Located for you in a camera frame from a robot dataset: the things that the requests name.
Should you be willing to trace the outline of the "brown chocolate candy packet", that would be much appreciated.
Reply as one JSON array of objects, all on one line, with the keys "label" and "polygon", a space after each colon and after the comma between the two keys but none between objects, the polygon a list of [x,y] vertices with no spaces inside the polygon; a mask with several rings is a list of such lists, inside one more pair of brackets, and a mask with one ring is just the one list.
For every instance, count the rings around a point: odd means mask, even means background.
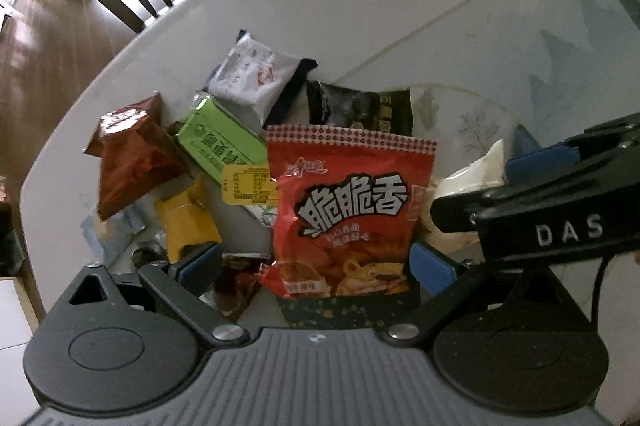
[{"label": "brown chocolate candy packet", "polygon": [[221,269],[200,299],[231,322],[236,322],[262,287],[259,271],[270,265],[268,253],[223,253]]}]

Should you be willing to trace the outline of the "yellow snack packet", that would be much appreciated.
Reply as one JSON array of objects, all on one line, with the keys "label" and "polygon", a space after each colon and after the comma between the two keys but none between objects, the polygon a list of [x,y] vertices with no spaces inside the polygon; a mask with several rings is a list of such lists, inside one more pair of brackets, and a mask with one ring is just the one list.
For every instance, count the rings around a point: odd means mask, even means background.
[{"label": "yellow snack packet", "polygon": [[208,210],[204,177],[198,176],[189,188],[174,197],[156,200],[154,209],[166,239],[168,261],[175,264],[187,246],[221,243],[221,234]]}]

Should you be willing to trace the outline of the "light blue pastry packet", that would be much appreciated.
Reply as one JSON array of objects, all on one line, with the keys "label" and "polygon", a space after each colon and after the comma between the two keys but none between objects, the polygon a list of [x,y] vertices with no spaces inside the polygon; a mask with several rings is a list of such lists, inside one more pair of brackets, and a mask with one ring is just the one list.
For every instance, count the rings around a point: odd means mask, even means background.
[{"label": "light blue pastry packet", "polygon": [[93,209],[80,229],[96,259],[111,266],[145,229],[145,221],[139,205],[131,204],[107,220],[102,220]]}]

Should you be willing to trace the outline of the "white plastic snack bag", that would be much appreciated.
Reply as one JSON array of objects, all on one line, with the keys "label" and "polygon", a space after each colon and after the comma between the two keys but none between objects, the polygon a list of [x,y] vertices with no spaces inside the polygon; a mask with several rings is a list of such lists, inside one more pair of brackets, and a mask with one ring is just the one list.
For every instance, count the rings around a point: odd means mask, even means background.
[{"label": "white plastic snack bag", "polygon": [[420,214],[421,238],[429,246],[451,255],[480,241],[471,214],[488,190],[506,185],[504,148],[499,139],[483,157],[430,181]]}]

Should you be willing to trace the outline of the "large red chips bag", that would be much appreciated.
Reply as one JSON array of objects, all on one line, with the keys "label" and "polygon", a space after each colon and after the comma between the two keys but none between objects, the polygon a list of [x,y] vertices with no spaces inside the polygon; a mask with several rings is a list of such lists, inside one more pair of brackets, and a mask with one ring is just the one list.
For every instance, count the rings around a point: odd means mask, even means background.
[{"label": "large red chips bag", "polygon": [[436,142],[324,125],[267,131],[278,186],[273,261],[259,281],[282,298],[408,291],[409,249]]}]

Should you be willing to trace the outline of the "yellow label sauce packet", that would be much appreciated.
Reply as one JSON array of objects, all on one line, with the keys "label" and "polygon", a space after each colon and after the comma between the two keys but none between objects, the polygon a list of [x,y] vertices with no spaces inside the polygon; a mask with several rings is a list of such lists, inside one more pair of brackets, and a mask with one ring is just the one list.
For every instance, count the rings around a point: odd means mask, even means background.
[{"label": "yellow label sauce packet", "polygon": [[277,206],[279,188],[267,164],[224,165],[221,198],[235,206]]}]

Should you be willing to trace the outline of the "dark red foil snack bag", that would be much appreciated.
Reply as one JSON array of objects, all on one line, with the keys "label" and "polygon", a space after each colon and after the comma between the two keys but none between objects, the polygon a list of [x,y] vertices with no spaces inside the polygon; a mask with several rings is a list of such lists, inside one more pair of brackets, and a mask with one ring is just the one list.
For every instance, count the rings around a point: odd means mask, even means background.
[{"label": "dark red foil snack bag", "polygon": [[100,116],[84,153],[100,160],[96,213],[107,220],[186,172],[162,127],[160,93]]}]

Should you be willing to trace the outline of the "green snack bar pack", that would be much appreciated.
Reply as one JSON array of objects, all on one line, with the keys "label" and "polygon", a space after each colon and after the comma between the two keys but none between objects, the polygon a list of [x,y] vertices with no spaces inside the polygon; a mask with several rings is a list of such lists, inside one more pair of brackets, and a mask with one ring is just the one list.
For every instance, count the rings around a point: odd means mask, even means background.
[{"label": "green snack bar pack", "polygon": [[267,163],[262,139],[250,131],[212,96],[198,93],[180,127],[180,148],[218,185],[226,165]]}]

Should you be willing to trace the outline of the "white black snack packet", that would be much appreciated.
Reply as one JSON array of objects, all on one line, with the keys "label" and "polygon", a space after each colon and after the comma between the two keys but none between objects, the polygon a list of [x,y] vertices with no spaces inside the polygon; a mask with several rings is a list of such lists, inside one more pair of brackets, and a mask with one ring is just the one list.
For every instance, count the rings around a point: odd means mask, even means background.
[{"label": "white black snack packet", "polygon": [[204,90],[215,98],[249,108],[262,128],[282,124],[318,67],[312,58],[276,52],[239,30],[228,55],[209,75]]}]

